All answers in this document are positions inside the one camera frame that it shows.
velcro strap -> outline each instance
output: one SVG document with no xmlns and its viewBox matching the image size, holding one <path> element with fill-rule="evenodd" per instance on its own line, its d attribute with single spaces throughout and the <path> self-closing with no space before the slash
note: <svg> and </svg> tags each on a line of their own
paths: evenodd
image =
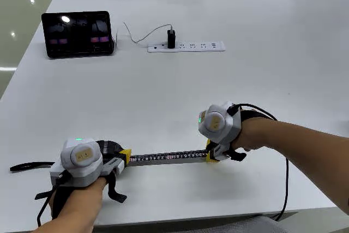
<svg viewBox="0 0 349 233">
<path fill-rule="evenodd" d="M 52 219 L 58 217 L 70 194 L 75 190 L 74 187 L 58 187 L 55 198 L 53 199 Z"/>
<path fill-rule="evenodd" d="M 108 196 L 115 201 L 118 201 L 120 203 L 123 203 L 127 196 L 117 193 L 115 191 L 115 185 L 116 185 L 116 176 L 114 171 L 112 171 L 108 176 L 105 176 L 105 178 L 107 179 L 108 182 Z"/>
</svg>

power outlet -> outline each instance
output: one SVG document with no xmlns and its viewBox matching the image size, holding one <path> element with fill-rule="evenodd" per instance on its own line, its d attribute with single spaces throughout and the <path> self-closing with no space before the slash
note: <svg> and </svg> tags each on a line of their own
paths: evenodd
<svg viewBox="0 0 349 233">
<path fill-rule="evenodd" d="M 148 52 L 205 52 L 205 51 L 225 51 L 222 41 L 210 42 L 176 42 L 174 49 L 167 48 L 167 42 L 148 45 Z"/>
</svg>

